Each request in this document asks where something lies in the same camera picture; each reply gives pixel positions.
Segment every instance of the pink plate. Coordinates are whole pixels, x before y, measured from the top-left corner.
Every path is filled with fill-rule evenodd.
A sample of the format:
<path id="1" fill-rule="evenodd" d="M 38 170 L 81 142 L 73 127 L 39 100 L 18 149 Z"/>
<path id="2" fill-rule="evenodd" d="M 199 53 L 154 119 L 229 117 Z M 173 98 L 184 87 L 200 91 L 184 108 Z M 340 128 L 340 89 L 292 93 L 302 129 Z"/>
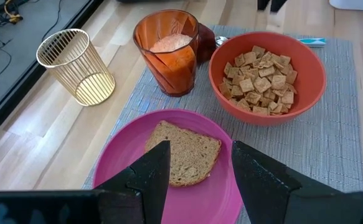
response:
<path id="1" fill-rule="evenodd" d="M 219 158 L 208 178 L 190 187 L 169 186 L 162 223 L 235 223 L 242 199 L 232 169 L 232 140 L 216 123 L 192 111 L 158 110 L 127 124 L 113 136 L 101 155 L 95 171 L 94 187 L 141 157 L 146 140 L 161 120 L 222 141 Z"/>

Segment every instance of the wire basket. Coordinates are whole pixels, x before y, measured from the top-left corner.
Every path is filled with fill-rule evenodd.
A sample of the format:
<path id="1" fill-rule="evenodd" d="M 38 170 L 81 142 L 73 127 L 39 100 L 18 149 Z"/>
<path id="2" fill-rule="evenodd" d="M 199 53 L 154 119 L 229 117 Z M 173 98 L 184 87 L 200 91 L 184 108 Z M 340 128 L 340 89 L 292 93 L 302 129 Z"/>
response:
<path id="1" fill-rule="evenodd" d="M 115 79 L 83 30 L 51 35 L 40 44 L 36 58 L 83 106 L 104 102 L 115 89 Z"/>

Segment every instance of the placemat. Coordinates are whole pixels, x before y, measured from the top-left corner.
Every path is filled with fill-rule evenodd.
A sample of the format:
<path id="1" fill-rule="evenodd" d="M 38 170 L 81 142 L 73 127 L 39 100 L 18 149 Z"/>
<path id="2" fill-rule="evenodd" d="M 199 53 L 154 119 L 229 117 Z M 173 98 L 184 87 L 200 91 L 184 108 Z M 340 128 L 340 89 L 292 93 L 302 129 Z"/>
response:
<path id="1" fill-rule="evenodd" d="M 227 26 L 211 28 L 216 35 L 226 37 L 249 31 Z M 153 110 L 183 108 L 203 114 L 219 124 L 232 139 L 241 140 L 302 174 L 344 192 L 363 190 L 352 44 L 346 40 L 327 39 L 325 47 L 313 50 L 326 68 L 326 91 L 314 107 L 290 122 L 260 127 L 232 117 L 214 96 L 208 78 L 209 63 L 197 69 L 195 88 L 180 98 L 163 94 L 146 68 L 108 139 L 137 116 Z M 92 188 L 92 179 L 93 170 L 84 189 Z M 237 223 L 250 223 L 244 208 Z"/>

